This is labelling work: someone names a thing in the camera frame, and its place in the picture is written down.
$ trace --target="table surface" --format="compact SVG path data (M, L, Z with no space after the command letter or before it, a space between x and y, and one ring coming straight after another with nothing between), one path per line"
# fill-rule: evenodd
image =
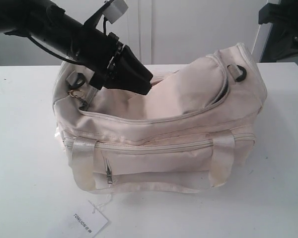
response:
M114 195L103 208L110 223L97 237L298 238L298 67L259 68L269 96L246 165L234 168L225 186L201 194ZM0 67L0 238L46 237L69 209L106 198L77 188L54 139L58 70Z

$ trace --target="d-ring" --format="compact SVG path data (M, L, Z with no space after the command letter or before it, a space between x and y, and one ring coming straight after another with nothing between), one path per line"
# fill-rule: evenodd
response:
M72 98L82 98L84 97L84 92L80 91L79 89L74 89L68 92Z

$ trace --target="cream duffel bag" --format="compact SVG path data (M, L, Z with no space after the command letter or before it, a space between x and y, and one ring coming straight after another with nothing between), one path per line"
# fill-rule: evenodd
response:
M98 91L88 84L91 70L62 64L53 108L79 188L196 193L184 174L209 171L211 187L218 187L234 162L245 162L267 90L243 44L152 73L152 90L142 96ZM67 82L82 74L87 83L71 90Z

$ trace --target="paper tag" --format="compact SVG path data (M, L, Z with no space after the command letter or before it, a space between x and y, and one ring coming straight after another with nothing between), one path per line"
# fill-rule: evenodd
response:
M90 203L73 209L46 237L49 238L93 238L108 220Z

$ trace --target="bag strap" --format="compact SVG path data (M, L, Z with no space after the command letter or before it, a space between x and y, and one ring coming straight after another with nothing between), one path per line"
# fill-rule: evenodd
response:
M217 136L213 139L214 151L212 155L209 179L211 187L225 184L234 162L235 140L231 133ZM75 182L84 191L93 194L110 194L138 191L164 191L179 193L199 193L202 190L187 188L178 184L165 182L127 182L113 185L110 188L97 189L93 177L95 140L78 137L73 144L72 162Z

